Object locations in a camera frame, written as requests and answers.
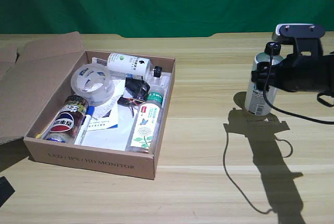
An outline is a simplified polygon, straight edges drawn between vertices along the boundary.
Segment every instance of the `blue marker cap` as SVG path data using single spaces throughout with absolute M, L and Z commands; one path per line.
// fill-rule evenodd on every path
M 90 116 L 92 116 L 93 113 L 94 113 L 94 110 L 95 110 L 95 107 L 92 106 L 92 105 L 89 105 L 88 108 L 87 108 L 87 113 L 86 113 L 86 115 L 90 115 Z

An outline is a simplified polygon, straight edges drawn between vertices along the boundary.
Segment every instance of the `bottle label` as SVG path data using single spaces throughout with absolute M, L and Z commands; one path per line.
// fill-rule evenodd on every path
M 155 104 L 146 103 L 140 106 L 134 134 L 131 139 L 132 147 L 149 149 L 153 141 L 159 112 L 160 108 Z
M 276 95 L 276 89 L 269 86 L 269 91 L 266 91 L 267 99 L 273 104 Z M 270 106 L 266 104 L 263 97 L 263 92 L 256 89 L 256 85 L 253 86 L 253 93 L 250 99 L 249 111 L 253 112 L 255 115 L 267 114 L 270 111 Z
M 148 94 L 147 100 L 155 100 L 162 104 L 163 96 L 158 92 L 150 92 Z
M 126 74 L 127 78 L 145 78 L 150 67 L 150 60 L 126 54 L 111 53 L 107 67 L 113 72 Z

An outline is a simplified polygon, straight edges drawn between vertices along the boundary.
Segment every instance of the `robotic arm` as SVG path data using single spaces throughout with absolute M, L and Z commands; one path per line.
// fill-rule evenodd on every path
M 323 95 L 334 97 L 334 52 L 323 56 L 320 38 L 324 35 L 325 30 L 320 25 L 278 24 L 272 39 L 293 45 L 293 53 L 271 68 L 268 68 L 269 62 L 259 63 L 257 70 L 252 71 L 252 82 L 257 87 L 264 87 L 267 82 L 287 92 L 317 92 L 320 103 L 334 106 L 320 98 Z

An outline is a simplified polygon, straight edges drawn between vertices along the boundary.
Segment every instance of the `black bottle cap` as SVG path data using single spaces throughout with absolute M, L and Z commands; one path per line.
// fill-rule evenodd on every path
M 265 53 L 270 55 L 271 49 L 273 55 L 279 55 L 281 52 L 281 44 L 278 42 L 270 41 L 266 44 Z
M 160 78 L 161 73 L 162 73 L 162 67 L 161 66 L 155 66 L 153 76 L 157 77 L 157 78 Z

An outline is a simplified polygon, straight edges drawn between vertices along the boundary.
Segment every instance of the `white bottle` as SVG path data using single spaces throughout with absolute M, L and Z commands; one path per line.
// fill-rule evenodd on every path
M 112 75 L 148 81 L 154 75 L 156 66 L 148 58 L 142 58 L 121 53 L 111 53 L 108 60 L 92 58 L 92 63 L 102 64 Z
M 257 69 L 257 64 L 259 62 L 269 62 L 271 49 L 273 48 L 272 65 L 279 64 L 284 58 L 279 55 L 281 51 L 281 45 L 276 42 L 268 42 L 266 44 L 265 51 L 259 53 L 255 56 L 252 71 Z M 275 96 L 277 93 L 277 88 L 269 86 L 269 90 L 266 91 L 268 101 L 273 104 Z M 263 98 L 263 91 L 257 89 L 256 84 L 252 82 L 252 77 L 249 80 L 246 99 L 245 99 L 245 109 L 254 114 L 263 116 L 271 111 L 271 107 L 265 102 Z

